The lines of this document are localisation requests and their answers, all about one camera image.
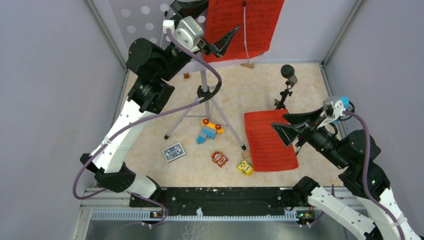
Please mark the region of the red sheet music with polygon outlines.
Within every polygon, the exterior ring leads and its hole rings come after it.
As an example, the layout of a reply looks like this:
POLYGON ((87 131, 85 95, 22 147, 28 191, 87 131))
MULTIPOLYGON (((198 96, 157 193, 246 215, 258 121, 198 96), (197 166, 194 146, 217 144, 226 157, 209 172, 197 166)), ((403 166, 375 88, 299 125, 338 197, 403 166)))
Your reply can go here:
POLYGON ((293 146, 287 147, 272 123, 286 124, 286 109, 246 112, 244 127, 256 172, 290 171, 299 167, 293 146))
POLYGON ((240 26, 223 57, 204 55, 208 63, 247 60, 270 49, 283 0, 210 0, 205 21, 205 39, 215 43, 240 26))

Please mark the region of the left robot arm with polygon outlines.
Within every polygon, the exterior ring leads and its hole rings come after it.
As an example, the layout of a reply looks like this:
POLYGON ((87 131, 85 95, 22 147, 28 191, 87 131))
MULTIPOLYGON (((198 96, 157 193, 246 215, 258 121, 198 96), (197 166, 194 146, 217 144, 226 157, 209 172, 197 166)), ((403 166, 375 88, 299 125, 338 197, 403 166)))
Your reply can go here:
POLYGON ((128 192, 141 198, 149 207, 160 202, 159 185, 150 177, 130 170, 125 159, 147 123, 167 115, 164 107, 175 90, 169 81, 191 60, 208 68, 216 76, 217 84, 213 89, 199 87, 197 100, 182 109, 188 110, 212 100, 219 92, 222 77, 200 54, 223 57, 240 27, 235 26, 214 43, 208 42, 205 30, 197 22, 208 6, 206 0, 175 0, 170 5, 173 16, 162 24, 163 32, 170 39, 166 48, 143 37, 131 43, 126 68, 135 73, 137 79, 119 116, 98 147, 80 157, 82 169, 92 172, 103 190, 128 192))

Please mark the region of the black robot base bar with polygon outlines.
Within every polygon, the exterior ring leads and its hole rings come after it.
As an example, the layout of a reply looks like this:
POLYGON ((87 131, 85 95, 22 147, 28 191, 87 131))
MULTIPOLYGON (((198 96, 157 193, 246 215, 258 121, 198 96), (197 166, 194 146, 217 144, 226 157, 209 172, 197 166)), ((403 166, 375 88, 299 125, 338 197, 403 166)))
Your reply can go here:
POLYGON ((293 187, 167 187, 151 196, 169 216, 283 216, 295 207, 309 207, 308 197, 319 184, 305 176, 293 187))

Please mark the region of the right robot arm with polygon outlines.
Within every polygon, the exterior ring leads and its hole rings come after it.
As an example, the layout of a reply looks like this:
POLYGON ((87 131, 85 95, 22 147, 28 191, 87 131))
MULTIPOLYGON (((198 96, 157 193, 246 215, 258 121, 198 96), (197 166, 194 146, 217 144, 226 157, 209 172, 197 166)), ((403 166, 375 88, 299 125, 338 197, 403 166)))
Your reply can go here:
POLYGON ((342 170, 339 179, 365 207, 363 215, 328 193, 311 177, 304 176, 293 187, 293 200, 299 206, 317 207, 359 240, 421 240, 395 200, 384 170, 375 163, 381 153, 365 121, 362 129, 342 139, 326 129, 343 116, 356 117, 353 111, 338 109, 327 116, 324 108, 308 113, 286 113, 286 123, 272 123, 286 146, 309 144, 335 167, 342 170))

